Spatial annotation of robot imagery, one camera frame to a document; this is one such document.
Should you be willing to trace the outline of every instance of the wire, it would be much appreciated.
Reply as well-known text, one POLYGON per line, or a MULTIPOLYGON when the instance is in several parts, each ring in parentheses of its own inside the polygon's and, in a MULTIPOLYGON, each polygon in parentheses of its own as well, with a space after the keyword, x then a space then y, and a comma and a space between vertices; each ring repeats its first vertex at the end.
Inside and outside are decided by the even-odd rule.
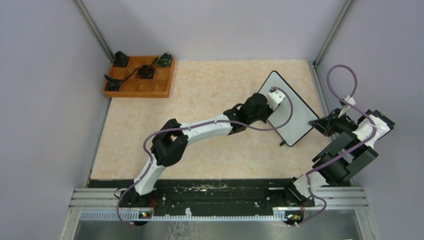
POLYGON ((257 127, 254 127, 254 126, 250 126, 250 125, 248 125, 248 124, 245 124, 245 123, 243 123, 243 122, 239 122, 239 121, 233 121, 233 120, 216 120, 216 121, 208 121, 208 122, 203 122, 203 123, 199 123, 199 124, 196 124, 196 125, 193 125, 193 126, 190 126, 190 128, 188 128, 188 127, 175 127, 175 128, 168 128, 168 129, 162 129, 162 130, 159 130, 159 131, 156 131, 156 132, 154 132, 154 133, 152 133, 152 134, 150 134, 148 137, 146 137, 146 139, 144 140, 144 142, 143 142, 143 150, 147 153, 147 155, 148 155, 148 157, 149 157, 149 162, 148 162, 148 165, 147 165, 147 167, 146 167, 146 170, 142 173, 142 175, 140 176, 140 178, 137 180, 137 181, 135 181, 132 185, 130 185, 122 194, 121 194, 121 196, 119 197, 119 200, 118 200, 118 203, 117 203, 117 205, 116 205, 116 214, 117 214, 117 216, 118 216, 118 219, 119 219, 119 221, 121 221, 122 223, 124 223, 124 224, 126 224, 126 225, 128 225, 128 226, 133 226, 131 223, 128 223, 128 222, 126 222, 126 221, 124 221, 123 219, 122 219, 122 217, 121 217, 121 215, 120 215, 120 213, 119 213, 119 211, 120 211, 120 208, 119 208, 119 206, 120 206, 120 204, 121 204, 121 202, 122 202, 122 199, 124 198, 124 196, 132 189, 132 188, 134 188, 139 182, 141 182, 142 180, 143 180, 143 178, 146 176, 146 174, 148 173, 148 171, 150 170, 150 168, 152 167, 152 164, 153 164, 153 156, 152 156, 152 153, 147 149, 147 147, 146 147, 146 145, 147 145, 147 142, 149 141, 149 139, 151 139, 152 137, 154 137, 154 136, 156 136, 156 135, 158 135, 158 134, 162 134, 162 133, 167 133, 167 132, 173 132, 173 131, 185 131, 185 130, 191 130, 191 129, 195 129, 195 128, 199 128, 199 127, 202 127, 202 126, 206 126, 206 125, 209 125, 209 124, 219 124, 219 123, 228 123, 228 124, 238 124, 238 125, 241 125, 241 126, 244 126, 244 127, 246 127, 246 128, 249 128, 249 129, 253 129, 253 130, 256 130, 256 131, 262 131, 262 132, 267 132, 267 131, 274 131, 274 130, 277 130, 277 129, 279 129, 279 128, 282 128, 282 127, 284 127, 287 123, 289 123, 289 121, 292 119, 292 116, 293 116, 293 102, 292 102, 292 99, 290 99, 290 97, 289 97, 289 95, 286 93, 286 91, 284 91, 283 89, 281 89, 281 88, 279 88, 279 87, 272 87, 271 88, 271 91, 274 91, 274 90, 280 90, 286 97, 287 97, 287 100, 288 100, 288 102, 289 102, 289 104, 290 104, 290 115, 288 116, 288 118, 287 118, 287 120, 283 123, 283 124, 281 124, 281 125, 279 125, 279 126, 276 126, 276 127, 272 127, 272 128, 257 128, 257 127))
POLYGON ((369 136, 369 137, 367 137, 366 139, 364 139, 363 141, 361 141, 360 143, 358 143, 358 144, 356 144, 356 145, 354 145, 353 147, 351 147, 351 148, 349 148, 348 150, 346 150, 345 152, 343 152, 343 153, 341 153, 340 155, 338 155, 338 156, 336 156, 336 157, 334 157, 333 159, 331 159, 330 161, 328 161, 328 162, 326 162, 326 163, 324 163, 324 164, 322 164, 322 165, 319 165, 319 166, 317 166, 317 167, 315 167, 315 168, 313 168, 312 170, 310 170, 310 171, 308 171, 305 175, 306 175, 306 179, 307 179, 307 185, 308 185, 308 187, 307 187, 307 189, 309 190, 309 193, 311 194, 311 196, 313 196, 314 198, 316 198, 316 199, 319 199, 319 200, 321 200, 321 201, 323 201, 324 202, 324 206, 322 207, 322 209, 320 209, 318 212, 316 212, 315 214, 313 214, 311 217, 308 217, 306 220, 304 220, 304 221, 302 221, 301 223, 299 223, 298 225, 302 225, 302 224, 305 224, 305 223, 307 223, 307 222, 309 222, 310 220, 312 220, 313 218, 315 218, 318 214, 320 214, 320 213, 322 213, 326 208, 327 208, 327 202, 323 199, 323 198, 321 198, 321 197, 319 197, 319 196, 317 196, 317 195, 315 195, 313 192, 312 192, 312 189, 311 189, 311 179, 309 178, 309 175, 311 174, 311 173, 313 173, 313 172, 316 172, 316 171, 318 171, 318 170, 321 170, 321 169, 323 169, 323 168, 325 168, 325 167, 327 167, 328 165, 330 165, 330 164, 332 164, 332 163, 334 163, 335 161, 337 161, 337 160, 339 160, 339 159, 341 159, 341 158, 343 158, 343 157, 345 157, 346 155, 348 155, 349 153, 351 153, 352 151, 354 151, 354 150, 356 150, 357 148, 359 148, 360 146, 362 146, 362 145, 364 145, 366 142, 368 142, 368 141, 370 141, 371 139, 373 139, 375 136, 376 136, 376 133, 377 133, 377 129, 376 129, 376 124, 375 124, 375 122, 373 121, 373 119, 370 117, 370 116, 368 116, 364 111, 362 111, 362 110, 360 110, 358 107, 356 107, 356 106, 354 106, 354 105, 352 105, 352 104, 350 104, 350 103, 348 103, 347 101, 345 101, 341 96, 339 96, 339 95, 337 95, 337 93, 336 93, 336 91, 334 91, 334 89, 333 89, 333 86, 331 85, 331 82, 330 82, 330 74, 331 74, 331 72, 334 70, 334 69, 336 69, 336 68, 345 68, 345 69, 347 69, 347 70, 349 70, 349 72, 353 75, 353 79, 354 79, 354 81, 355 81, 355 85, 354 85, 354 88, 353 88, 353 91, 352 91, 352 93, 350 94, 350 97, 353 97, 353 95, 354 95, 354 93, 356 92, 356 90, 357 90, 357 87, 358 87, 358 80, 357 80, 357 76, 356 76, 356 74, 355 74, 355 72, 350 68, 350 67, 348 67, 348 66, 346 66, 346 65, 342 65, 342 64, 339 64, 339 65, 335 65, 335 66, 333 66, 332 68, 330 68, 329 70, 328 70, 328 73, 327 73, 327 84, 328 84, 328 88, 330 89, 330 92, 340 101, 340 102, 342 102, 342 103, 344 103, 344 104, 346 104, 346 105, 348 105, 349 107, 351 107, 351 108, 353 108, 353 109, 355 109, 356 111, 358 111, 360 114, 362 114, 366 119, 368 119, 369 120, 369 122, 373 125, 373 128, 372 128, 372 133, 371 133, 371 135, 369 136))

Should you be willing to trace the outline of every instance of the beige table surface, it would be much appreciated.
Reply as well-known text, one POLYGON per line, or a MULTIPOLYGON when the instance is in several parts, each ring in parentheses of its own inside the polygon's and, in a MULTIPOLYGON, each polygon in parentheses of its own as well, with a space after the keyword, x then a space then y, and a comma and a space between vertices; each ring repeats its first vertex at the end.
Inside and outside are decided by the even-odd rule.
MULTIPOLYGON (((135 178, 148 160, 142 144, 149 134, 172 118, 179 123, 197 122, 244 103, 272 70, 322 117, 305 59, 177 61, 169 98, 112 99, 90 178, 135 178)), ((262 122, 254 126, 270 127, 262 122)), ((196 142, 161 179, 298 177, 311 169, 311 159, 329 139, 313 129, 293 147, 280 147, 280 142, 275 131, 251 129, 196 142)))

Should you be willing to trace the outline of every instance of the wooden tray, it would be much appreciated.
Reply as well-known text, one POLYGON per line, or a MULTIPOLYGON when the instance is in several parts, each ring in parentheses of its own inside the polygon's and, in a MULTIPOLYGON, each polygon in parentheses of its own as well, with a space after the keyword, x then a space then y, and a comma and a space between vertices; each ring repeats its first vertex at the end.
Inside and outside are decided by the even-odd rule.
MULTIPOLYGON (((130 56, 126 67, 113 66, 110 69, 109 76, 114 79, 123 79, 130 75, 135 68, 151 64, 156 57, 130 56)), ((170 96, 174 67, 174 58, 172 58, 169 67, 154 66, 153 79, 143 79, 135 72, 122 83, 118 91, 108 91, 108 81, 106 81, 103 87, 103 94, 110 98, 168 98, 170 96)))

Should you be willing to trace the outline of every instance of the wall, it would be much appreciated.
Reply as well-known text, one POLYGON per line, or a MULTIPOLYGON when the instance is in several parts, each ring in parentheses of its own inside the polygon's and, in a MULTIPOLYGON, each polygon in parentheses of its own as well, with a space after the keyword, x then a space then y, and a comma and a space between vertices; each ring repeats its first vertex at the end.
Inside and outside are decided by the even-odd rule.
POLYGON ((113 51, 182 60, 309 59, 340 0, 84 0, 113 51))
POLYGON ((0 233, 58 239, 84 184, 110 67, 70 0, 0 3, 0 233))
MULTIPOLYGON (((353 68, 357 105, 378 109, 396 123, 375 144, 379 157, 355 178, 365 188, 382 239, 424 235, 422 9, 419 0, 358 1, 320 67, 323 76, 335 64, 353 68)), ((350 93, 347 70, 335 70, 331 77, 338 93, 350 93)), ((337 106, 332 98, 332 107, 337 106)))

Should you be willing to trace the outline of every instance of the purple hose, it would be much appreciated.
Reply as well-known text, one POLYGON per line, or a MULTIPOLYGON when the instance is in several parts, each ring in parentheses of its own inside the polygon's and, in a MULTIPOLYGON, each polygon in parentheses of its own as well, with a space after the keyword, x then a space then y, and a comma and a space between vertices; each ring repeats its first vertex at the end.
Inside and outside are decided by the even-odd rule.
MULTIPOLYGON (((284 91, 283 89, 281 89, 281 88, 279 88, 279 87, 273 87, 272 88, 272 90, 280 90, 286 97, 287 97, 287 99, 288 99, 288 102, 290 103, 290 115, 288 116, 288 118, 287 118, 287 120, 283 123, 283 124, 281 124, 281 125, 279 125, 279 126, 276 126, 276 127, 272 127, 272 128, 257 128, 257 127, 254 127, 254 126, 250 126, 250 125, 248 125, 248 124, 245 124, 245 123, 243 123, 243 122, 239 122, 239 121, 232 121, 232 120, 217 120, 216 122, 215 121, 208 121, 208 122, 203 122, 203 123, 199 123, 199 124, 196 124, 196 125, 193 125, 193 126, 191 126, 190 127, 190 129, 195 129, 195 128, 199 128, 199 127, 202 127, 202 126, 205 126, 205 125, 209 125, 209 124, 218 124, 218 123, 229 123, 229 124, 238 124, 238 125, 242 125, 242 126, 244 126, 244 127, 246 127, 246 128, 249 128, 249 129, 253 129, 253 130, 256 130, 256 131, 262 131, 262 132, 265 132, 265 131, 274 131, 274 130, 277 130, 277 129, 279 129, 279 128, 282 128, 282 127, 284 127, 287 123, 289 123, 289 121, 292 119, 292 116, 293 116, 293 102, 292 102, 292 100, 290 99, 290 97, 289 97, 289 95, 286 93, 286 91, 284 91)), ((118 219, 119 219, 119 221, 121 221, 122 223, 125 223, 126 225, 129 225, 129 226, 133 226, 132 224, 130 224, 130 223, 128 223, 128 222, 126 222, 126 221, 124 221, 123 219, 122 219, 122 217, 121 217, 121 214, 119 213, 119 206, 120 206, 120 204, 121 204, 121 202, 122 202, 122 199, 124 198, 124 196, 132 189, 132 188, 134 188, 139 182, 141 182, 142 180, 143 180, 143 178, 146 176, 146 174, 147 174, 147 172, 149 171, 149 169, 151 168, 151 166, 152 166, 152 164, 153 164, 153 156, 152 156, 152 154, 150 153, 150 151, 147 149, 147 147, 146 147, 146 145, 147 145, 147 142, 149 141, 149 139, 151 139, 152 137, 154 137, 154 136, 156 136, 156 135, 158 135, 158 134, 162 134, 162 133, 167 133, 167 132, 173 132, 173 131, 184 131, 184 130, 188 130, 189 128, 188 127, 176 127, 176 128, 168 128, 168 129, 162 129, 162 130, 159 130, 159 131, 157 131, 157 132, 154 132, 154 133, 152 133, 152 134, 150 134, 148 137, 146 137, 146 139, 144 140, 144 142, 143 142, 143 150, 148 154, 148 157, 149 157, 149 164, 148 164, 148 166, 147 166, 147 168, 146 168, 146 171, 144 171, 143 172, 143 174, 140 176, 140 178, 137 180, 137 181, 135 181, 131 186, 129 186, 122 194, 121 194, 121 196, 120 196, 120 198, 119 198, 119 200, 118 200, 118 203, 117 203, 117 205, 116 205, 116 214, 117 214, 117 216, 118 216, 118 219)))
MULTIPOLYGON (((330 89, 331 93, 332 93, 332 94, 333 94, 333 95, 334 95, 334 96, 335 96, 335 97, 336 97, 336 98, 337 98, 340 102, 342 102, 342 103, 344 103, 344 104, 348 105, 349 107, 351 107, 351 108, 355 109, 356 111, 358 111, 360 114, 362 114, 364 117, 366 117, 366 119, 368 119, 368 120, 369 120, 369 122, 370 122, 372 125, 374 125, 374 126, 375 126, 375 122, 374 122, 374 121, 371 119, 371 117, 369 117, 369 116, 368 116, 368 115, 367 115, 364 111, 362 111, 362 110, 360 110, 359 108, 357 108, 356 106, 354 106, 354 105, 352 105, 352 104, 350 104, 350 103, 346 102, 346 101, 345 101, 342 97, 340 97, 339 95, 337 95, 337 93, 334 91, 334 89, 333 89, 333 87, 332 87, 332 85, 331 85, 331 82, 330 82, 330 74, 331 74, 331 72, 332 72, 335 68, 345 68, 345 69, 349 70, 349 72, 353 75, 353 78, 354 78, 354 81, 355 81, 355 87, 353 88, 353 91, 352 91, 352 93, 350 94, 350 97, 353 97, 353 95, 354 95, 355 91, 357 90, 357 86, 358 86, 357 76, 356 76, 356 74, 354 73, 354 71, 353 71, 350 67, 348 67, 348 66, 346 66, 346 65, 341 65, 341 64, 339 64, 339 65, 335 65, 335 66, 333 66, 332 68, 330 68, 330 70, 328 70, 328 73, 327 73, 327 84, 328 84, 328 88, 330 89)), ((368 142, 368 141, 370 141, 371 139, 373 139, 373 138, 376 136, 376 133, 377 133, 377 129, 376 129, 375 127, 373 127, 373 128, 372 128, 371 136, 367 137, 366 139, 364 139, 364 140, 363 140, 363 141, 361 141, 360 143, 358 143, 358 144, 356 144, 355 146, 353 146, 353 147, 349 148, 348 150, 346 150, 346 151, 345 151, 345 152, 343 152, 342 154, 340 154, 340 155, 336 156, 335 158, 331 159, 330 161, 328 161, 328 162, 326 162, 326 163, 324 163, 324 164, 322 164, 322 165, 319 165, 319 166, 317 166, 317 167, 313 168, 312 170, 308 171, 308 172, 305 174, 305 175, 306 175, 306 179, 307 179, 307 185, 308 185, 309 193, 310 193, 313 197, 315 197, 316 199, 319 199, 319 200, 323 201, 323 202, 324 202, 324 207, 322 207, 322 209, 320 209, 320 210, 319 210, 318 212, 316 212, 314 215, 312 215, 312 216, 311 216, 311 217, 309 217, 308 219, 306 219, 306 220, 302 221, 302 222, 301 222, 301 223, 299 223, 298 225, 302 225, 302 224, 305 224, 305 223, 309 222, 311 219, 313 219, 314 217, 316 217, 318 214, 322 213, 322 212, 326 209, 326 207, 327 207, 327 202, 326 202, 323 198, 321 198, 321 197, 319 197, 319 196, 315 195, 315 194, 312 192, 312 190, 311 190, 311 179, 309 178, 309 174, 311 174, 311 173, 313 173, 313 172, 316 172, 316 171, 318 171, 318 170, 320 170, 320 169, 323 169, 323 168, 327 167, 328 165, 330 165, 330 164, 334 163, 335 161, 337 161, 337 160, 339 160, 339 159, 343 158, 344 156, 348 155, 349 153, 351 153, 351 152, 352 152, 352 151, 354 151, 355 149, 359 148, 360 146, 364 145, 366 142, 368 142)))

